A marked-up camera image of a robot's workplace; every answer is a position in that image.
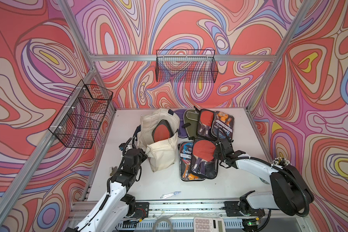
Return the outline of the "black white-trimmed ping pong case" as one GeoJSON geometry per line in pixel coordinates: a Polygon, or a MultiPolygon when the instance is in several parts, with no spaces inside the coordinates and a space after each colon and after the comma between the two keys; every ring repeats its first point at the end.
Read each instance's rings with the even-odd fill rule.
{"type": "Polygon", "coordinates": [[[234,116],[222,111],[215,111],[211,126],[211,135],[214,138],[217,138],[218,135],[219,138],[225,138],[225,136],[232,138],[234,133],[234,124],[234,116]]]}

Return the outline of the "clear red ping pong case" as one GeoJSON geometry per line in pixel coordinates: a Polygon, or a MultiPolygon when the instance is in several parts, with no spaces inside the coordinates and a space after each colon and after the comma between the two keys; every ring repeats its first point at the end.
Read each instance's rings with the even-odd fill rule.
{"type": "Polygon", "coordinates": [[[212,123],[214,120],[214,112],[208,109],[201,109],[198,118],[197,124],[197,136],[214,141],[214,137],[212,136],[212,123]]]}

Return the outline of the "clear Deerway ping pong set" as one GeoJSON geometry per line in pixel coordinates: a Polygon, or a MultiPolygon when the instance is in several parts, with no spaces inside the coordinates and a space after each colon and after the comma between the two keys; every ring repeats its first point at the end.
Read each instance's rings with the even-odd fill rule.
{"type": "Polygon", "coordinates": [[[184,141],[178,145],[179,150],[179,169],[180,169],[180,178],[182,181],[204,181],[204,178],[200,178],[191,173],[191,159],[192,159],[192,150],[193,142],[184,141]]]}

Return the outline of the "cream canvas tote bag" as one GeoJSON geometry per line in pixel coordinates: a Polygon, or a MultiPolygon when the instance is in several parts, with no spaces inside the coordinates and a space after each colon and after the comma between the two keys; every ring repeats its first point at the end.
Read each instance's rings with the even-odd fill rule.
{"type": "Polygon", "coordinates": [[[141,116],[137,127],[137,146],[148,157],[151,170],[164,170],[176,161],[180,119],[171,109],[158,109],[141,116]]]}

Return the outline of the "purple ping pong paddle case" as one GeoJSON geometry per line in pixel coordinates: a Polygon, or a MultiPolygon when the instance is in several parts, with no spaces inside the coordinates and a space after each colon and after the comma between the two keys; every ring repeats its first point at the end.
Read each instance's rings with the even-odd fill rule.
{"type": "Polygon", "coordinates": [[[186,112],[186,109],[178,109],[175,110],[174,113],[179,117],[179,129],[178,129],[178,137],[179,138],[187,138],[188,134],[184,126],[184,114],[186,112]]]}

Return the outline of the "olive ping pong paddle case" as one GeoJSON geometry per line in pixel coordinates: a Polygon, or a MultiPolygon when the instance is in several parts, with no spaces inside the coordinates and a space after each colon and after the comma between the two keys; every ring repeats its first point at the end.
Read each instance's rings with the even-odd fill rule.
{"type": "Polygon", "coordinates": [[[185,129],[188,138],[190,140],[196,139],[197,136],[197,125],[199,120],[199,112],[195,109],[188,109],[184,112],[183,116],[184,125],[183,128],[185,129]]]}

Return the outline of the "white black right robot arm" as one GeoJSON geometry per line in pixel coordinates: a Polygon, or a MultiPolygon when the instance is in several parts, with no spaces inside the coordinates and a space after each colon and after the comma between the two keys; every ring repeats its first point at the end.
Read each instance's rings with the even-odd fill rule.
{"type": "Polygon", "coordinates": [[[265,192],[249,191],[239,198],[238,209],[244,215],[255,210],[280,210],[288,216],[306,217],[314,195],[299,171],[292,165],[281,166],[252,157],[243,151],[234,151],[231,139],[216,142],[214,155],[226,168],[249,172],[271,186],[265,192]]]}

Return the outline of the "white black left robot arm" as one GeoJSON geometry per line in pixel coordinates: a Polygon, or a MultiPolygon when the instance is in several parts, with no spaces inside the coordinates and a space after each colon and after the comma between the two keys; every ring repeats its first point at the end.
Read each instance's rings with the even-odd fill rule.
{"type": "Polygon", "coordinates": [[[74,228],[66,232],[111,232],[126,216],[136,211],[135,197],[129,189],[138,182],[142,174],[142,163],[147,159],[145,152],[129,138],[122,147],[122,160],[117,171],[107,179],[106,192],[93,209],[74,228]]]}

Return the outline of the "small foil wrapper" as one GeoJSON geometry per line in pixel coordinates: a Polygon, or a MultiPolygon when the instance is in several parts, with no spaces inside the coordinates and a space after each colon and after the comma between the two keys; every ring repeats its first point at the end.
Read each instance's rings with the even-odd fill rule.
{"type": "Polygon", "coordinates": [[[181,191],[174,191],[174,192],[171,192],[171,193],[167,193],[167,194],[163,194],[160,199],[168,199],[168,198],[171,198],[171,197],[174,197],[174,196],[177,196],[181,193],[181,191]]]}

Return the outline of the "clear red paddle case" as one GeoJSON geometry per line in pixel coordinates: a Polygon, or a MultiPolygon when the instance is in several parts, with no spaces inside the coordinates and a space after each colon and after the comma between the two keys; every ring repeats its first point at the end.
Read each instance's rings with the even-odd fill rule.
{"type": "Polygon", "coordinates": [[[154,142],[163,141],[174,135],[171,126],[167,120],[161,120],[152,132],[154,142]]]}

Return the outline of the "mesh cup of pencils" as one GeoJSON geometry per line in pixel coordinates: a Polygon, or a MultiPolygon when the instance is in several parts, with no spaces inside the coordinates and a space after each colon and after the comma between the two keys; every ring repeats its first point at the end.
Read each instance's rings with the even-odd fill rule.
{"type": "Polygon", "coordinates": [[[291,162],[288,159],[284,158],[284,157],[277,157],[272,162],[272,165],[279,165],[279,166],[282,166],[282,167],[288,166],[290,164],[291,164],[291,162]]]}

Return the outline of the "white pink calculator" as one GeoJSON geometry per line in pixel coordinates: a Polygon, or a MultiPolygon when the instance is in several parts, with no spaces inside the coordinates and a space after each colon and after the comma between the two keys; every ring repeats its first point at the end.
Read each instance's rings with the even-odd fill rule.
{"type": "Polygon", "coordinates": [[[225,232],[225,223],[222,218],[195,217],[194,232],[225,232]]]}

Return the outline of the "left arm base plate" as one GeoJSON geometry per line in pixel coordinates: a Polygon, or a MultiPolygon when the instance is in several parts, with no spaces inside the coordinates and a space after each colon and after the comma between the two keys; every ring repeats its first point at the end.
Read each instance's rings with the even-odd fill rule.
{"type": "Polygon", "coordinates": [[[127,218],[144,219],[149,216],[149,202],[137,202],[129,205],[127,218]]]}

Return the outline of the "aluminium rail front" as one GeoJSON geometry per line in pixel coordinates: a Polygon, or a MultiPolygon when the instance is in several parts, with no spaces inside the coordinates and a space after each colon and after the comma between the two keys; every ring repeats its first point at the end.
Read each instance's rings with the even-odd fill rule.
{"type": "MultiPolygon", "coordinates": [[[[148,219],[171,217],[190,218],[195,216],[211,216],[226,218],[225,202],[238,202],[238,198],[200,199],[200,200],[136,200],[136,204],[149,203],[148,219]]],[[[68,219],[82,220],[93,209],[97,201],[76,202],[73,204],[68,219]]],[[[272,218],[298,218],[288,216],[280,210],[272,210],[272,218]]]]}

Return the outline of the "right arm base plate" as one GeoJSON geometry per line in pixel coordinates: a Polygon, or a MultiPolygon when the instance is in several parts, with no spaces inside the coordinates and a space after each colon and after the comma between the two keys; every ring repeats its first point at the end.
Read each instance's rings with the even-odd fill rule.
{"type": "Polygon", "coordinates": [[[228,217],[259,217],[265,216],[263,209],[253,209],[244,201],[226,201],[223,209],[228,217]]]}

